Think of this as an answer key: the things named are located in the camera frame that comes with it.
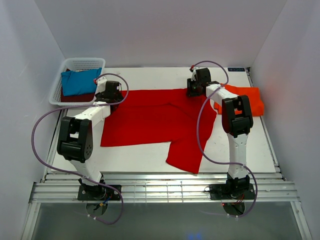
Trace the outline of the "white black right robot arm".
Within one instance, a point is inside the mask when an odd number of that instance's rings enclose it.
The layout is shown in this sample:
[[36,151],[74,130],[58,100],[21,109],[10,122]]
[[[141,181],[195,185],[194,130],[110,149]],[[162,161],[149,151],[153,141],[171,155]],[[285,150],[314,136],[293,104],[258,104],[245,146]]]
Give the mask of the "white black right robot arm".
[[247,141],[253,127],[250,100],[247,95],[237,95],[225,88],[225,85],[211,79],[208,68],[196,69],[191,66],[191,78],[187,79],[187,96],[205,96],[197,117],[196,134],[200,134],[202,113],[209,103],[214,101],[221,106],[221,123],[228,138],[229,161],[227,179],[223,184],[212,184],[209,193],[214,200],[243,199],[247,192],[253,192],[250,178],[252,171],[247,166]]

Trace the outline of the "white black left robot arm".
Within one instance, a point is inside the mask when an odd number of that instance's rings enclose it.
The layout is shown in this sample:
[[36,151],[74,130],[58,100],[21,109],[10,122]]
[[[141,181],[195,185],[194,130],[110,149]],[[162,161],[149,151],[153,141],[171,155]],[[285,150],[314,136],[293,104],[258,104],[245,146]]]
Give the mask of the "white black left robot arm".
[[115,111],[117,108],[115,103],[124,99],[118,81],[104,79],[100,81],[98,87],[101,91],[95,95],[93,107],[74,117],[66,116],[61,120],[57,143],[57,153],[82,175],[79,179],[80,185],[85,193],[95,200],[100,200],[106,195],[106,187],[103,185],[105,183],[103,175],[90,160],[94,149],[93,128]]

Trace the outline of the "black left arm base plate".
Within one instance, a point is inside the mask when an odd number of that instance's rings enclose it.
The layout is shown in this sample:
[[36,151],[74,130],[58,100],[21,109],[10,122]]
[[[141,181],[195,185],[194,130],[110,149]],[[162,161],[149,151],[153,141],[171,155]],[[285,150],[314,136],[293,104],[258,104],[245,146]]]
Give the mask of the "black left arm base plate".
[[78,201],[104,201],[109,199],[110,201],[119,201],[120,195],[114,189],[110,189],[102,186],[89,186],[81,185],[78,189],[77,200]]

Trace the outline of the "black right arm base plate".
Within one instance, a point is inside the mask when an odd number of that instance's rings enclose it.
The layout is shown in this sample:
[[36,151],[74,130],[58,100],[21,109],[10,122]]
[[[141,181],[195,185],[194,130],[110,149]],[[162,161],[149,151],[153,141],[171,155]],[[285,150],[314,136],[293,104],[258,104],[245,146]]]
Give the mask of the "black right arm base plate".
[[210,184],[207,191],[211,200],[253,200],[256,195],[252,184],[246,190],[230,190],[226,184]]

